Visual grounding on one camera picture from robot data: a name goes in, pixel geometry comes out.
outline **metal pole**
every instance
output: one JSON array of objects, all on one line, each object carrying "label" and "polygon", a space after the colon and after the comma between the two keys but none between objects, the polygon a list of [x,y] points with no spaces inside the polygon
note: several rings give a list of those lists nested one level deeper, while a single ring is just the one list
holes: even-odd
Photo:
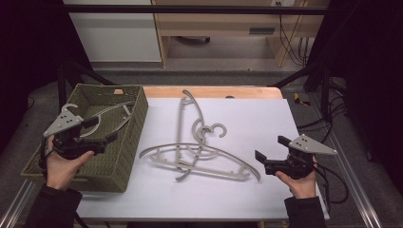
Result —
[{"label": "metal pole", "polygon": [[207,14],[281,14],[329,15],[348,13],[345,9],[303,7],[247,7],[247,6],[149,6],[149,5],[63,5],[43,6],[44,10],[86,13],[207,13]]}]

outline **white cabinet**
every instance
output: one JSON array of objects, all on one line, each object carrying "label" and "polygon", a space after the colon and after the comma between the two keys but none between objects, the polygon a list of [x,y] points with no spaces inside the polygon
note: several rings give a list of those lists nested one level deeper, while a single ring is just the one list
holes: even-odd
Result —
[{"label": "white cabinet", "polygon": [[[65,4],[150,5],[149,0],[64,0]],[[90,62],[160,62],[152,13],[71,13]]]}]

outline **table surface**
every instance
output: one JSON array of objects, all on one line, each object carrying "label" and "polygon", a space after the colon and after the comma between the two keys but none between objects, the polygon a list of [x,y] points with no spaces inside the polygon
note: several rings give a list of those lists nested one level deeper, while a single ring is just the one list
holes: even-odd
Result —
[{"label": "table surface", "polygon": [[[181,174],[176,168],[156,164],[148,156],[139,158],[143,149],[176,141],[177,123],[172,120],[178,120],[179,98],[184,97],[184,89],[197,98],[207,124],[220,123],[228,128],[228,134],[223,139],[218,137],[220,133],[217,132],[207,138],[208,145],[231,151],[231,154],[251,164],[259,170],[260,181],[252,174],[248,180],[228,180],[192,171],[185,180],[178,182],[175,178]],[[78,208],[83,219],[287,219],[283,200],[291,197],[288,187],[276,177],[266,176],[263,165],[253,155],[254,149],[257,149],[266,155],[270,153],[268,157],[272,160],[284,160],[288,151],[277,143],[277,136],[290,139],[298,136],[288,103],[281,99],[277,88],[145,86],[144,91],[149,109],[127,190],[122,194],[83,192],[83,200]],[[242,99],[223,99],[227,96]],[[191,107],[187,106],[185,113],[193,116],[184,121],[184,129],[189,128],[197,117]],[[183,136],[182,142],[192,139],[191,136]],[[205,165],[204,161],[198,161],[199,164]],[[236,165],[231,166],[232,163],[222,158],[208,161],[207,166],[212,164],[215,168],[237,170]]]},{"label": "table surface", "polygon": [[147,98],[180,98],[184,89],[195,98],[282,99],[278,88],[258,86],[145,86],[144,92]]}]

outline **aluminum rail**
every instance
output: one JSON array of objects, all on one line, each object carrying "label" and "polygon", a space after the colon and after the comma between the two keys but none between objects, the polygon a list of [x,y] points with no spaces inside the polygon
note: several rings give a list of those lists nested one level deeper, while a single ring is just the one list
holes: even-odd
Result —
[{"label": "aluminum rail", "polygon": [[[317,99],[317,96],[309,95],[309,97],[310,100],[313,101],[313,105],[315,107],[317,115],[321,116],[320,110],[318,108],[319,100]],[[382,224],[376,214],[376,211],[374,210],[367,194],[365,193],[364,188],[362,187],[358,177],[356,176],[353,167],[350,165],[347,157],[345,156],[344,151],[341,148],[341,145],[338,142],[334,132],[331,132],[329,134],[329,140],[330,143],[333,145],[333,148],[335,148],[338,152],[338,154],[336,155],[338,167],[340,168],[343,177],[347,185],[349,186],[350,193],[355,200],[355,204],[366,226],[368,228],[381,228]]]},{"label": "aluminum rail", "polygon": [[206,14],[281,14],[281,15],[339,15],[346,9],[304,7],[249,6],[150,6],[150,5],[44,5],[44,10],[85,13],[206,13]]},{"label": "aluminum rail", "polygon": [[12,201],[11,206],[6,214],[0,219],[0,228],[12,228],[20,217],[30,195],[33,192],[35,184],[31,181],[24,180],[20,190]]}]

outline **green basket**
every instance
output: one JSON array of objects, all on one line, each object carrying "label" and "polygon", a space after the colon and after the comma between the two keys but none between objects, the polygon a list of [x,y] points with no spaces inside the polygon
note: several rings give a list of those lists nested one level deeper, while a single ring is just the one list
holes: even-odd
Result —
[{"label": "green basket", "polygon": [[[71,188],[78,191],[124,192],[132,170],[137,146],[142,134],[148,109],[144,90],[138,85],[81,85],[78,84],[68,99],[74,115],[84,120],[105,108],[125,102],[135,101],[129,105],[132,117],[118,133],[118,140],[106,147],[104,154],[94,156],[82,167],[71,182]],[[123,107],[110,110],[101,116],[98,129],[86,139],[103,139],[123,120],[127,113]],[[40,146],[24,168],[21,176],[35,183],[44,183],[42,170],[38,166]]]}]

